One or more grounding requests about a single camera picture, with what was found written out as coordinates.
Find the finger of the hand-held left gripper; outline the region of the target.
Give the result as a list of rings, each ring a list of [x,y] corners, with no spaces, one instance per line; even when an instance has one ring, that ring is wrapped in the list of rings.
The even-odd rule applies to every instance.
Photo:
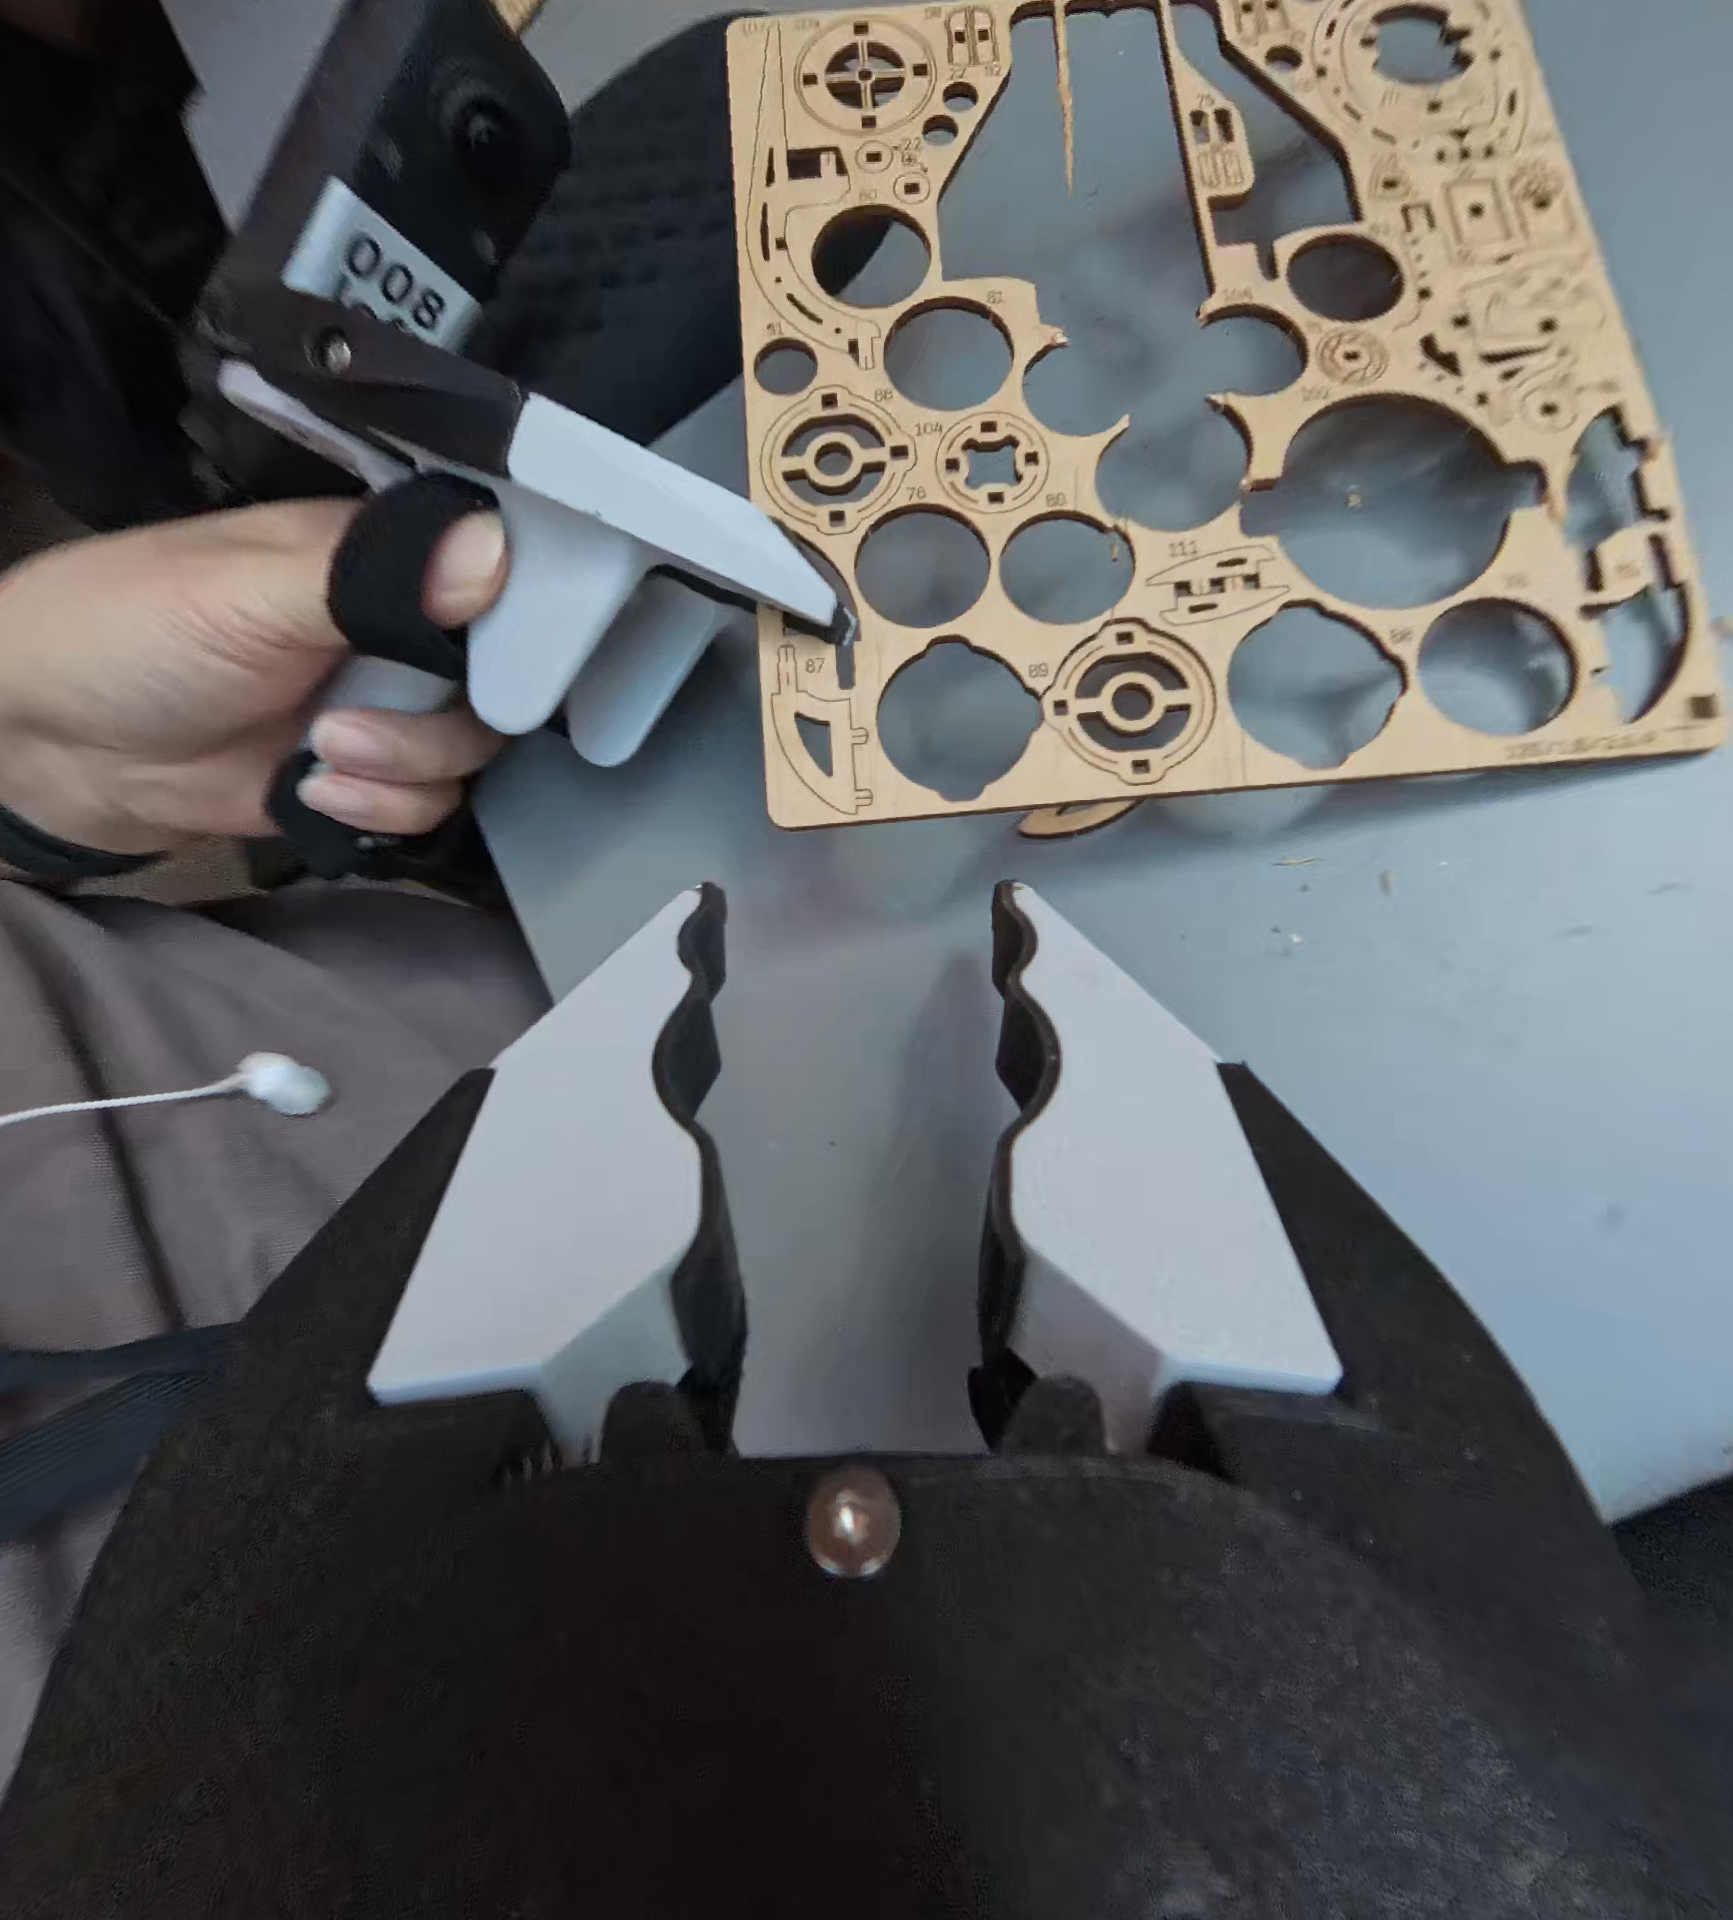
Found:
[[[526,394],[505,450],[522,491],[660,554],[718,589],[774,606],[832,643],[859,633],[852,596],[750,501]]]

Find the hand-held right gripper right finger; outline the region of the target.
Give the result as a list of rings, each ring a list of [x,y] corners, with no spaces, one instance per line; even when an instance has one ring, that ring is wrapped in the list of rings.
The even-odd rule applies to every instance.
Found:
[[[1183,1019],[1034,888],[992,893],[998,1139],[978,1250],[973,1417],[1088,1389],[1141,1453],[1179,1386],[1328,1396],[1341,1361],[1221,1074]]]

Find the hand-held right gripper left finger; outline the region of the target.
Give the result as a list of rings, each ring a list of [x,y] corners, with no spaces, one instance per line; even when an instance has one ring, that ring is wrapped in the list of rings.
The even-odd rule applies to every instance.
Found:
[[[620,1389],[680,1394],[732,1451],[747,1353],[719,1156],[723,890],[669,900],[493,1067],[368,1370],[375,1405],[526,1394],[562,1457]]]

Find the laser-cut wooden model sheet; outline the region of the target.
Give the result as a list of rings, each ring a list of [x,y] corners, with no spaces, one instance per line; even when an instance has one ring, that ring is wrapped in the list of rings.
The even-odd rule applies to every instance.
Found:
[[[1670,448],[1620,321],[1521,5],[1425,5],[1460,69],[1378,74],[1408,5],[1214,5],[1226,52],[1341,159],[1352,221],[1213,238],[1258,184],[1237,106],[1159,27],[1200,321],[1273,325],[1274,394],[1214,396],[1243,495],[1393,407],[1456,424],[1539,502],[1472,582],[1404,610],[1325,589],[1237,507],[1108,512],[1123,433],[1044,424],[1066,335],[1025,278],[951,278],[941,195],[1031,5],[744,18],[728,29],[754,502],[853,596],[837,643],[758,619],[782,829],[1301,782],[1710,753],[1729,732]]]

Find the person's left hand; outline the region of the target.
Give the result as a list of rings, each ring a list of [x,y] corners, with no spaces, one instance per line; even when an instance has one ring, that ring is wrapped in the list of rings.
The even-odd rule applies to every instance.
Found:
[[[58,545],[0,577],[0,804],[58,841],[167,853],[274,834],[267,789],[374,834],[437,829],[500,735],[467,709],[336,710],[327,612],[352,501],[287,501]]]

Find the black mesh pad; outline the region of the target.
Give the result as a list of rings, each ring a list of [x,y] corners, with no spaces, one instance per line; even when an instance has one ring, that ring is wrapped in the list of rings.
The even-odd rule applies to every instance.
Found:
[[[729,16],[671,36],[569,116],[569,161],[467,357],[649,446],[739,366]]]

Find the dark cloth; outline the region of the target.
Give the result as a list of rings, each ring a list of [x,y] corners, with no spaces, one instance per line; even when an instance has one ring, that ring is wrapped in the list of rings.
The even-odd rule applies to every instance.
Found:
[[[0,5],[0,574],[209,506],[183,341],[227,243],[155,2]]]

